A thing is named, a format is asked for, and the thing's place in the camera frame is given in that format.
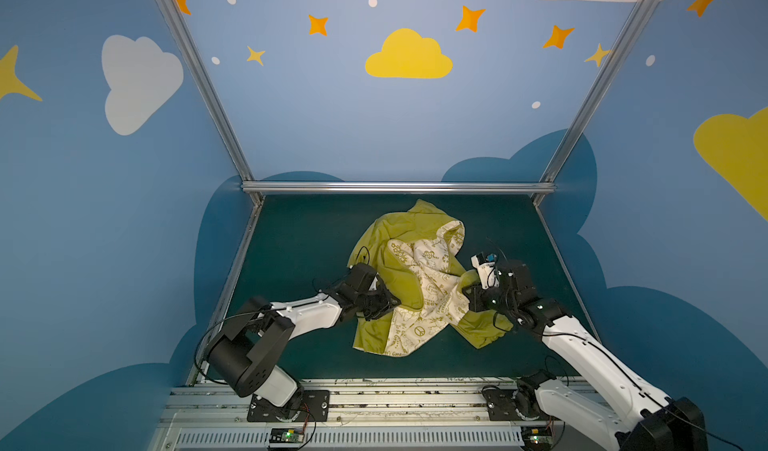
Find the lime green jacket printed lining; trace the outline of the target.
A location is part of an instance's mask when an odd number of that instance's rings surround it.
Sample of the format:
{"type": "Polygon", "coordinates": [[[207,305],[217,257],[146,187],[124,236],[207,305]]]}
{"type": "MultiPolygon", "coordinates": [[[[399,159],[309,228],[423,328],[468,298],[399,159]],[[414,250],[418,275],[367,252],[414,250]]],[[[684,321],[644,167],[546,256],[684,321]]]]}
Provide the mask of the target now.
{"type": "Polygon", "coordinates": [[[513,324],[507,318],[469,309],[462,290],[479,284],[481,278],[457,259],[464,239],[460,220],[423,200],[408,211],[374,221],[356,243],[348,264],[372,266],[401,304],[382,318],[360,318],[353,347],[405,357],[448,326],[476,349],[511,331],[513,324]]]}

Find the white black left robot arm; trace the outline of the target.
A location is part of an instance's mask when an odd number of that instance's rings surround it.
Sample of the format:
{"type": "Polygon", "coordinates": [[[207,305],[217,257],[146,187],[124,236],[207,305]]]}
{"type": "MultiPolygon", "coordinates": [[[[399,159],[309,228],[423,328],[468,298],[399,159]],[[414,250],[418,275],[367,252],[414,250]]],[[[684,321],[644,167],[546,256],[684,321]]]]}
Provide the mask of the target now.
{"type": "Polygon", "coordinates": [[[373,321],[401,305],[383,277],[358,263],[315,296],[292,302],[249,299],[238,312],[204,334],[196,363],[206,363],[238,396],[256,396],[275,407],[293,407],[301,385],[278,362],[289,342],[352,318],[373,321]]]}

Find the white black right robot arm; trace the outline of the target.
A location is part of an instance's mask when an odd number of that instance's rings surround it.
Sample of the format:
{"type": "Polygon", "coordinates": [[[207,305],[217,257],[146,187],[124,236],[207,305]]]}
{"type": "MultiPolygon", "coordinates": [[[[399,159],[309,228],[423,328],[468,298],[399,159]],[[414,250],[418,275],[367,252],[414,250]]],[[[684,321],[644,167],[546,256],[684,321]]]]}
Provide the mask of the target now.
{"type": "Polygon", "coordinates": [[[518,379],[513,410],[526,421],[557,418],[605,450],[706,450],[702,411],[673,399],[608,351],[553,298],[543,298],[528,266],[494,254],[471,259],[476,284],[463,288],[473,312],[490,311],[567,362],[602,397],[597,403],[547,370],[518,379]]]}

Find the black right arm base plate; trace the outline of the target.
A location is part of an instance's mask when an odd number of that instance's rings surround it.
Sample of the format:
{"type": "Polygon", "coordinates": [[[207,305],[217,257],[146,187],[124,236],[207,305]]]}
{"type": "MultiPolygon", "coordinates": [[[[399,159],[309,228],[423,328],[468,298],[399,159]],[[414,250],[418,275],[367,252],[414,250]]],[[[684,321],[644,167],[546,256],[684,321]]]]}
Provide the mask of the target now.
{"type": "Polygon", "coordinates": [[[533,388],[507,389],[488,385],[481,389],[481,395],[491,421],[561,421],[543,411],[533,388]]]}

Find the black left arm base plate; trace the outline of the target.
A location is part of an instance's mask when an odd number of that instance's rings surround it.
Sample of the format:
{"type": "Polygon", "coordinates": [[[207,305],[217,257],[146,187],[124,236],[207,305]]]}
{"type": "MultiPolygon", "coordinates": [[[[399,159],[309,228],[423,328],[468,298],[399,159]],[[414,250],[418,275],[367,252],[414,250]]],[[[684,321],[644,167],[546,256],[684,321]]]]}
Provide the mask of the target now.
{"type": "Polygon", "coordinates": [[[248,422],[326,422],[330,393],[327,390],[299,388],[283,406],[276,406],[265,398],[253,395],[246,420],[248,422]]]}

